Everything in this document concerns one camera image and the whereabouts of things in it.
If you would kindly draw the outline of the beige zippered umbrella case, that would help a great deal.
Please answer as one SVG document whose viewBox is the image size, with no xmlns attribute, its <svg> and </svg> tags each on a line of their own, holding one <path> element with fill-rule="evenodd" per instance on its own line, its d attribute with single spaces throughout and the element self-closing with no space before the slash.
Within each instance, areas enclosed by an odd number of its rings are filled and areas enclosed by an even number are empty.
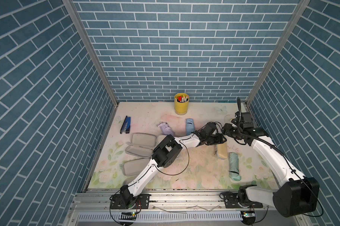
<svg viewBox="0 0 340 226">
<path fill-rule="evenodd" d="M 222 144 L 217 144 L 216 145 L 216 156 L 219 159 L 225 160 L 228 158 L 228 152 L 227 152 L 227 144 L 222 143 Z"/>
</svg>

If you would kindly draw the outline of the yellow pen cup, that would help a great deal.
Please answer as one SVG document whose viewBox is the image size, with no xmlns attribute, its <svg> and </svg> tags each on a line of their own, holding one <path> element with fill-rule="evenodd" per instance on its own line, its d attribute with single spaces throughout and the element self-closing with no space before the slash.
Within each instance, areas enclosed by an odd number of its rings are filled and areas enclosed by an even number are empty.
<svg viewBox="0 0 340 226">
<path fill-rule="evenodd" d="M 175 112 L 176 114 L 178 115 L 185 115 L 187 113 L 187 110 L 188 110 L 188 104 L 189 104 L 189 100 L 185 103 L 178 103 L 176 101 L 176 98 L 177 96 L 188 96 L 186 93 L 177 93 L 175 96 L 174 96 L 174 108 L 175 108 Z"/>
</svg>

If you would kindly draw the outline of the aluminium corner post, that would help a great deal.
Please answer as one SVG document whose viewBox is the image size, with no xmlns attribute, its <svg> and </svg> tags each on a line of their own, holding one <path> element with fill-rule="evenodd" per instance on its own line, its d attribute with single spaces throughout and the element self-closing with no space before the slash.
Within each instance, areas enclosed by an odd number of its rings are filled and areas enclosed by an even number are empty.
<svg viewBox="0 0 340 226">
<path fill-rule="evenodd" d="M 292 16 L 290 17 L 289 22 L 284 28 L 284 31 L 279 38 L 274 50 L 269 56 L 268 61 L 265 63 L 265 66 L 259 75 L 257 81 L 254 84 L 253 89 L 251 90 L 249 96 L 246 98 L 245 104 L 246 106 L 250 106 L 252 101 L 254 100 L 257 92 L 259 91 L 261 85 L 267 78 L 272 66 L 274 65 L 276 59 L 278 58 L 280 52 L 282 51 L 283 47 L 285 46 L 288 38 L 290 37 L 292 31 L 294 30 L 295 26 L 297 25 L 299 19 L 301 18 L 302 14 L 304 13 L 305 9 L 309 5 L 310 0 L 300 0 L 297 4 L 297 6 L 294 9 L 294 12 L 292 13 Z"/>
<path fill-rule="evenodd" d="M 93 45 L 90 41 L 90 38 L 86 32 L 86 29 L 80 19 L 80 16 L 77 12 L 77 9 L 74 5 L 74 2 L 73 1 L 70 1 L 70 0 L 63 0 L 63 4 L 90 56 L 90 59 L 92 60 L 92 63 L 93 65 L 95 66 L 95 69 L 97 70 L 98 74 L 99 74 L 99 77 L 101 79 L 101 81 L 103 82 L 106 90 L 107 90 L 107 93 L 109 94 L 109 97 L 111 99 L 111 101 L 113 102 L 115 108 L 118 106 L 118 101 L 110 87 L 110 84 L 109 84 L 109 81 L 106 77 L 106 74 L 103 70 L 103 67 L 101 66 L 101 63 L 98 59 L 98 56 L 93 48 Z"/>
</svg>

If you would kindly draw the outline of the grey open case front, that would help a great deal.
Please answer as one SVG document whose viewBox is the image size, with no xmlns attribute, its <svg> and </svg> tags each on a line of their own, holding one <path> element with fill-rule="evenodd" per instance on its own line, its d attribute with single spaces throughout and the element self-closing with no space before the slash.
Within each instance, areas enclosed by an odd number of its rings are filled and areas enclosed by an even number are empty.
<svg viewBox="0 0 340 226">
<path fill-rule="evenodd" d="M 140 172 L 148 165 L 150 162 L 149 158 L 137 159 L 124 163 L 122 172 L 127 178 L 123 182 L 123 186 L 132 182 Z"/>
</svg>

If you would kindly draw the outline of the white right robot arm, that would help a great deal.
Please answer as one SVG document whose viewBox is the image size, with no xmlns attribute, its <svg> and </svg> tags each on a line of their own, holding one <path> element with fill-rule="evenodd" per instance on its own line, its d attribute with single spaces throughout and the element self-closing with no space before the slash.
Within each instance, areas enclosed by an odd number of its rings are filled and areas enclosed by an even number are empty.
<svg viewBox="0 0 340 226">
<path fill-rule="evenodd" d="M 303 214 L 310 216 L 317 207 L 320 185 L 313 177 L 306 177 L 286 158 L 272 142 L 272 139 L 260 127 L 254 127 L 250 113 L 241 111 L 241 100 L 237 98 L 238 111 L 231 123 L 226 123 L 222 133 L 234 139 L 240 145 L 252 147 L 271 169 L 278 190 L 271 191 L 256 185 L 241 186 L 238 191 L 238 202 L 248 207 L 259 202 L 275 207 L 284 217 Z"/>
</svg>

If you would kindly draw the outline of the aluminium corner post left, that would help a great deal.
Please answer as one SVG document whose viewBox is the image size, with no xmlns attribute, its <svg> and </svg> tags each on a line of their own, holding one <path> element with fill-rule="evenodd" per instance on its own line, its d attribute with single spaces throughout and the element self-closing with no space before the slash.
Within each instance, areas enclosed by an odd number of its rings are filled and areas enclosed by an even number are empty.
<svg viewBox="0 0 340 226">
<path fill-rule="evenodd" d="M 63 0 L 63 4 L 90 56 L 90 59 L 92 60 L 92 63 L 93 65 L 95 66 L 95 69 L 97 70 L 98 74 L 99 74 L 99 77 L 101 79 L 101 81 L 103 82 L 106 90 L 107 90 L 107 93 L 109 94 L 109 97 L 111 99 L 111 101 L 113 102 L 115 108 L 118 106 L 118 101 L 110 87 L 110 84 L 109 84 L 109 81 L 106 77 L 106 74 L 103 70 L 103 67 L 101 66 L 101 63 L 98 59 L 98 56 L 93 48 L 93 45 L 90 41 L 90 38 L 86 32 L 86 29 L 80 19 L 80 16 L 77 12 L 77 9 L 74 5 L 74 2 L 73 1 L 70 1 L 70 0 Z"/>
</svg>

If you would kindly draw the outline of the light blue umbrella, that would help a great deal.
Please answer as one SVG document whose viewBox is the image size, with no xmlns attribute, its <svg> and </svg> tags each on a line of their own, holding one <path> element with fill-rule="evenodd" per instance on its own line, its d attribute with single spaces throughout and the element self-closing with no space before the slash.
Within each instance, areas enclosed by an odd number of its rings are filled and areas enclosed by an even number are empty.
<svg viewBox="0 0 340 226">
<path fill-rule="evenodd" d="M 195 129 L 193 119 L 191 119 L 191 118 L 186 119 L 186 135 L 189 136 L 195 131 L 196 131 L 196 129 Z"/>
</svg>

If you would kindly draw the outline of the lilac folded umbrella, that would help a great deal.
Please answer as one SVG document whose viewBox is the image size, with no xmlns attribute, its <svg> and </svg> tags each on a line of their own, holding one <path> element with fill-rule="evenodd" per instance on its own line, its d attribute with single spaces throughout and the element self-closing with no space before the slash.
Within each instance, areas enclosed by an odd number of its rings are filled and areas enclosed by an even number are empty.
<svg viewBox="0 0 340 226">
<path fill-rule="evenodd" d="M 162 121 L 157 124 L 157 127 L 161 129 L 163 135 L 172 135 L 173 137 L 175 136 L 174 131 L 171 129 L 167 122 Z"/>
</svg>

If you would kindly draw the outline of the grey open umbrella case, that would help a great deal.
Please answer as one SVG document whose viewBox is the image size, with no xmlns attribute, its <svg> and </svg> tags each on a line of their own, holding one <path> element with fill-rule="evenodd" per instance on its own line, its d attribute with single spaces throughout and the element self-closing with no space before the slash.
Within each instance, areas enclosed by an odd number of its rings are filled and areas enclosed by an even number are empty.
<svg viewBox="0 0 340 226">
<path fill-rule="evenodd" d="M 134 133 L 128 142 L 125 153 L 141 157 L 150 158 L 156 146 L 166 137 L 166 135 L 151 135 L 145 133 Z"/>
</svg>

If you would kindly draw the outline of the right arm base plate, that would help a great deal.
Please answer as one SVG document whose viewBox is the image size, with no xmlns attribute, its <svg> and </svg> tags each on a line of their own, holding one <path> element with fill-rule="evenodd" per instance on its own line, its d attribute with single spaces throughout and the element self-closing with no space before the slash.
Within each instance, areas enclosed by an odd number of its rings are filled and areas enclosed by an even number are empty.
<svg viewBox="0 0 340 226">
<path fill-rule="evenodd" d="M 259 202 L 250 201 L 246 196 L 242 194 L 236 194 L 233 192 L 222 192 L 219 197 L 224 201 L 226 209 L 236 208 L 263 208 L 263 204 Z"/>
</svg>

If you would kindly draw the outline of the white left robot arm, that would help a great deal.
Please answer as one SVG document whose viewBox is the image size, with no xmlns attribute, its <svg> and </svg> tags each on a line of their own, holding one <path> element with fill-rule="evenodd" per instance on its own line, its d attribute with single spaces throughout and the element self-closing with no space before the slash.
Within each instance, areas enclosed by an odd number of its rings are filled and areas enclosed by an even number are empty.
<svg viewBox="0 0 340 226">
<path fill-rule="evenodd" d="M 169 167 L 183 149 L 188 150 L 202 145 L 212 146 L 225 143 L 226 138 L 220 125 L 218 122 L 208 122 L 205 126 L 187 136 L 167 135 L 156 146 L 149 163 L 139 175 L 128 185 L 120 188 L 121 198 L 126 201 L 136 199 L 153 177 L 162 169 Z"/>
</svg>

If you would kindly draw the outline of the blue black stapler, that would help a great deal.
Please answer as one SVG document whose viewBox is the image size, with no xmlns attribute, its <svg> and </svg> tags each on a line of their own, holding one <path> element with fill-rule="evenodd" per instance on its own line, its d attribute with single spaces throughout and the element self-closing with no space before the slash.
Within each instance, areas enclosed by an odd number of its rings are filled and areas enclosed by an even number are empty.
<svg viewBox="0 0 340 226">
<path fill-rule="evenodd" d="M 130 126 L 131 126 L 131 117 L 126 116 L 124 122 L 122 124 L 120 134 L 129 134 L 130 133 Z"/>
</svg>

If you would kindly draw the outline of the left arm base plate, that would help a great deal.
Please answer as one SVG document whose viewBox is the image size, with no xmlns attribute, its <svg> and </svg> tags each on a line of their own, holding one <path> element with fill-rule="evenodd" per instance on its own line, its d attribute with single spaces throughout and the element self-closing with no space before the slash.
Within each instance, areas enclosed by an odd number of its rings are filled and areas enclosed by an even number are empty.
<svg viewBox="0 0 340 226">
<path fill-rule="evenodd" d="M 120 194 L 111 196 L 110 208 L 115 210 L 148 209 L 150 194 L 140 194 L 137 197 L 123 198 Z"/>
</svg>

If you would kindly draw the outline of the aluminium corner post right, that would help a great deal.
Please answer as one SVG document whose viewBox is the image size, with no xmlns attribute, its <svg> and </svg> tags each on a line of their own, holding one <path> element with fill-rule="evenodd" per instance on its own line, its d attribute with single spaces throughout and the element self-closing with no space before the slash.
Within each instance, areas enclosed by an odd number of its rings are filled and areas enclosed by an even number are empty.
<svg viewBox="0 0 340 226">
<path fill-rule="evenodd" d="M 288 38 L 290 37 L 292 31 L 294 30 L 295 26 L 297 25 L 299 19 L 301 18 L 302 14 L 304 13 L 305 9 L 309 5 L 310 0 L 300 0 L 297 4 L 297 6 L 294 9 L 294 12 L 292 13 L 292 16 L 290 17 L 289 22 L 284 28 L 284 31 L 279 38 L 274 50 L 269 56 L 268 61 L 265 63 L 265 66 L 259 75 L 257 81 L 254 84 L 253 89 L 251 90 L 249 96 L 246 98 L 245 104 L 246 106 L 250 106 L 252 101 L 254 100 L 257 92 L 259 91 L 261 85 L 267 78 L 272 66 L 274 65 L 276 59 L 278 58 L 280 52 L 282 51 L 283 47 L 285 46 Z"/>
</svg>

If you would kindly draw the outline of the aluminium front rail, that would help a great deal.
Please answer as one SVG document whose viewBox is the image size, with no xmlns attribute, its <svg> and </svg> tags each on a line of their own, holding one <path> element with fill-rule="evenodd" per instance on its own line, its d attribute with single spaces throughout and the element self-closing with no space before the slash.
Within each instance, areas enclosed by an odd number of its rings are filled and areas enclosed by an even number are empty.
<svg viewBox="0 0 340 226">
<path fill-rule="evenodd" d="M 267 206 L 241 208 L 220 198 L 220 190 L 145 191 L 139 207 L 111 207 L 111 190 L 77 193 L 65 226 L 310 226 L 304 215 L 285 218 Z"/>
</svg>

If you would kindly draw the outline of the markers in cup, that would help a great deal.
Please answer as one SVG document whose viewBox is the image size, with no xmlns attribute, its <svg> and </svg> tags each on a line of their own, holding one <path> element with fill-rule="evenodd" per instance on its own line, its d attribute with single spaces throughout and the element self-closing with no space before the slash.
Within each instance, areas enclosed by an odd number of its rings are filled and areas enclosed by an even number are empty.
<svg viewBox="0 0 340 226">
<path fill-rule="evenodd" d="M 188 96 L 185 96 L 185 95 L 183 95 L 183 96 L 177 96 L 177 97 L 175 97 L 176 98 L 176 101 L 178 102 L 178 103 L 185 103 L 185 102 L 187 102 L 188 100 L 189 100 L 189 97 Z"/>
</svg>

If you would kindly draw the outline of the clear tape roll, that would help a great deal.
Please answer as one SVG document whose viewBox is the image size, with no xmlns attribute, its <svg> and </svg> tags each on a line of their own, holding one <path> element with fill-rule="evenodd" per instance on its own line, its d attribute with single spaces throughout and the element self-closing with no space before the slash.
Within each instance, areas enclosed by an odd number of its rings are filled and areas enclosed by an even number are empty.
<svg viewBox="0 0 340 226">
<path fill-rule="evenodd" d="M 224 117 L 224 123 L 233 124 L 233 123 L 232 123 L 232 120 L 233 120 L 234 118 L 235 118 L 234 115 L 226 115 L 226 116 Z"/>
</svg>

